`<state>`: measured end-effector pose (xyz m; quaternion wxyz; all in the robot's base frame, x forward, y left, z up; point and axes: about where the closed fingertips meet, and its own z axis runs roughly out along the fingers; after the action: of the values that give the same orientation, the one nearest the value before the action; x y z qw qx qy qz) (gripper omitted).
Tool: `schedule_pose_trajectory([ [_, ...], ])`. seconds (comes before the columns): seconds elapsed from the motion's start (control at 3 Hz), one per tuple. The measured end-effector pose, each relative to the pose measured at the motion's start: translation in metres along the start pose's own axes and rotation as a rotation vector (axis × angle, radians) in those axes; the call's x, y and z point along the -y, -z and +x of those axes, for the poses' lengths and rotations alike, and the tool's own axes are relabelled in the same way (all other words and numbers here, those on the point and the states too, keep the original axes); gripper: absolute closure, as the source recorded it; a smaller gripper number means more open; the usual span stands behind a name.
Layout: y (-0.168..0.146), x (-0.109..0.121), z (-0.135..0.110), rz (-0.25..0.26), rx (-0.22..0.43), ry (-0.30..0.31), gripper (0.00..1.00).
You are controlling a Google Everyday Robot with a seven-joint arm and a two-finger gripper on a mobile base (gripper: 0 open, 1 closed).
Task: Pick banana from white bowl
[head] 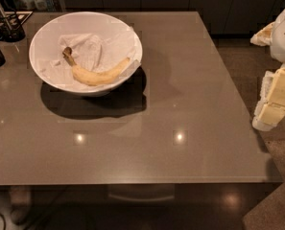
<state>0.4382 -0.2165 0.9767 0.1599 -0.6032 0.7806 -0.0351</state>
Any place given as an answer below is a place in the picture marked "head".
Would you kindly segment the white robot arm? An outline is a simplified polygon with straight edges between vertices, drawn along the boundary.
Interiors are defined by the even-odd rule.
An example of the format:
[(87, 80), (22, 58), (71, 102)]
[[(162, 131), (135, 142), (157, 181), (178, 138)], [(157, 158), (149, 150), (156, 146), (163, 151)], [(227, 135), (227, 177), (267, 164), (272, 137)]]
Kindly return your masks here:
[(270, 131), (285, 117), (285, 9), (274, 22), (256, 33), (250, 42), (258, 46), (269, 46), (271, 57), (281, 63), (275, 72), (265, 73), (260, 100), (252, 120), (255, 129)]

